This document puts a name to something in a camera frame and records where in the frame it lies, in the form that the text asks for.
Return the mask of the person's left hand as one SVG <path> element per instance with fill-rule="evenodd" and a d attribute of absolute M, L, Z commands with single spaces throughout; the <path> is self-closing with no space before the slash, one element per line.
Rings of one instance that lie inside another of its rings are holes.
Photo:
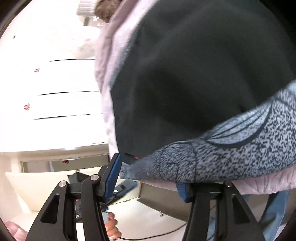
<path fill-rule="evenodd" d="M 117 240 L 121 237 L 121 232 L 116 227 L 118 221 L 115 219 L 115 214 L 112 212 L 102 213 L 107 235 L 110 240 Z"/>

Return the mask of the pink sleeved left forearm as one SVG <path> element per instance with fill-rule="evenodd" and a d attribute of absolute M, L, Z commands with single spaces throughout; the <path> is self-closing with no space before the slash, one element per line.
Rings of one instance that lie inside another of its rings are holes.
<path fill-rule="evenodd" d="M 28 232 L 19 225 L 11 221 L 7 221 L 4 224 L 16 241 L 26 240 Z"/>

